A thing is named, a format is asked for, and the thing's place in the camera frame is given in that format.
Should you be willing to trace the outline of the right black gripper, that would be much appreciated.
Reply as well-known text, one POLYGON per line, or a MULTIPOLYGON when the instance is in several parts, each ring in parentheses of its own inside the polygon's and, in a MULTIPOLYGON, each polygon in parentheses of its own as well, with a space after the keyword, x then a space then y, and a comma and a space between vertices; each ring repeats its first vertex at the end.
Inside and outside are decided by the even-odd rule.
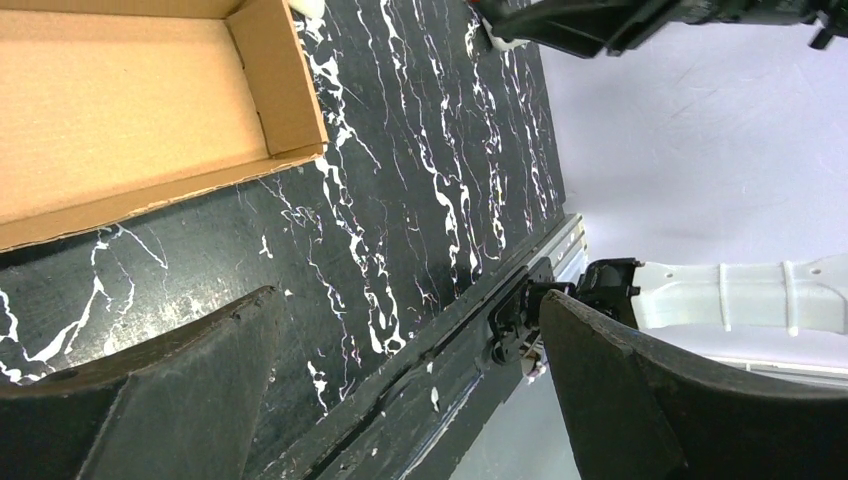
POLYGON ((537 43, 581 58, 620 56, 641 46, 670 22, 770 26, 814 25, 809 46, 824 50, 847 38, 846 0, 537 1, 517 8, 508 1, 480 0, 493 46, 508 50, 537 43))

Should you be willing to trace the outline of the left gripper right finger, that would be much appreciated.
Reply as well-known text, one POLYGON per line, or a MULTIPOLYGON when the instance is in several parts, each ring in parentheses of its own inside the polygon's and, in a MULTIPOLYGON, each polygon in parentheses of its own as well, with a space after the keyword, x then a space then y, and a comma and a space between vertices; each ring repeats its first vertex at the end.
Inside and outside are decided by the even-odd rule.
POLYGON ((847 393, 721 364, 558 291, 541 335, 584 479, 843 479, 847 393))

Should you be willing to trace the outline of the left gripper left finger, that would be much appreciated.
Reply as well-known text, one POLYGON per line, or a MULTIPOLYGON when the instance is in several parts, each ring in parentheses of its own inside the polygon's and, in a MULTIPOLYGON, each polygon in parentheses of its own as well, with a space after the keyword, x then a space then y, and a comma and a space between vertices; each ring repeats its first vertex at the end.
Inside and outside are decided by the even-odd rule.
POLYGON ((180 328, 1 389, 5 479, 238 479, 278 352, 264 286, 180 328))

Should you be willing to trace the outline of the brown cardboard box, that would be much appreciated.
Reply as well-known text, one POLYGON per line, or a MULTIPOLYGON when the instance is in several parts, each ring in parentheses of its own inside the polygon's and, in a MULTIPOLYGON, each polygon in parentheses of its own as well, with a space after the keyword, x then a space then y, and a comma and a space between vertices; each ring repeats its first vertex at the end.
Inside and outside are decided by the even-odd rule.
POLYGON ((5 1, 1 247, 314 161, 328 141, 293 17, 321 1, 5 1))

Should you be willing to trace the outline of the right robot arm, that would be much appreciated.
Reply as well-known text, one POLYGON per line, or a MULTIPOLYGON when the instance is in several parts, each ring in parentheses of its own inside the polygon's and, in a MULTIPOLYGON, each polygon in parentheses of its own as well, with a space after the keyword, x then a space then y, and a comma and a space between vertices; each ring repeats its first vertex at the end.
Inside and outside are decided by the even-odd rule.
POLYGON ((541 49, 585 303, 734 360, 846 345, 845 2, 473 7, 496 49, 541 49))

